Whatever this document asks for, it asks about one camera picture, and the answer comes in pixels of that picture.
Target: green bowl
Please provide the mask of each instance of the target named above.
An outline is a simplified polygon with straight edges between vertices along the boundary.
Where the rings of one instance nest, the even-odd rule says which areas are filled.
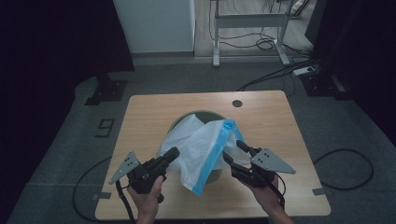
[[[208,110],[191,111],[190,113],[184,114],[180,116],[178,119],[176,119],[169,128],[168,133],[170,133],[184,118],[186,118],[188,115],[191,114],[195,114],[195,116],[204,124],[213,120],[226,119],[222,115]],[[221,175],[221,170],[213,170],[212,172],[210,172],[210,175],[206,180],[206,184],[210,184],[215,180],[219,179],[220,175]]]
[[[171,125],[171,127],[168,130],[168,133],[170,133],[184,118],[186,118],[188,115],[195,114],[195,116],[204,124],[213,121],[213,120],[220,120],[220,119],[226,119],[222,115],[208,111],[208,110],[196,110],[196,111],[191,111],[187,114],[184,114],[177,118]]]

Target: power strip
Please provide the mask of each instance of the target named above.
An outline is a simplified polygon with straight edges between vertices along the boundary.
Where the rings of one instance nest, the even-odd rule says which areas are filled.
[[[309,66],[305,68],[296,69],[293,71],[293,74],[298,77],[300,75],[312,75],[315,73],[315,68]]]

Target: metal bracket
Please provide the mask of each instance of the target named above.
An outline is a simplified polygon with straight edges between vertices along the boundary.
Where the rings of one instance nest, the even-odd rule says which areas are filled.
[[[123,176],[127,175],[138,165],[140,165],[140,161],[137,159],[134,152],[133,151],[129,152],[125,160],[120,165],[119,169],[117,169],[116,173],[110,178],[108,183],[110,185],[116,183],[118,180],[120,180]]]
[[[85,105],[99,105],[101,102],[119,102],[128,84],[126,80],[99,82],[95,93],[88,98]]]
[[[285,161],[280,159],[274,152],[268,148],[264,148],[256,156],[251,158],[251,163],[261,167],[265,171],[273,171],[287,174],[295,174],[291,166],[289,166]]]

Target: white plastic bag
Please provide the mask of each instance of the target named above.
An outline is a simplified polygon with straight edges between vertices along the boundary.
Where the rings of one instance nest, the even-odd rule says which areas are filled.
[[[212,170],[228,169],[222,158],[225,150],[239,164],[249,164],[249,155],[236,146],[244,141],[232,119],[210,121],[203,124],[194,114],[184,118],[163,140],[157,155],[177,147],[180,155],[168,171],[181,171],[183,186],[200,195]]]

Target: black curtain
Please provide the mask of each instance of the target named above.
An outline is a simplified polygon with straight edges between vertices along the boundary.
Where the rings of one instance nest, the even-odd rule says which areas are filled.
[[[396,146],[396,1],[327,1],[314,54]]]
[[[1,223],[89,77],[133,71],[112,0],[0,2]]]

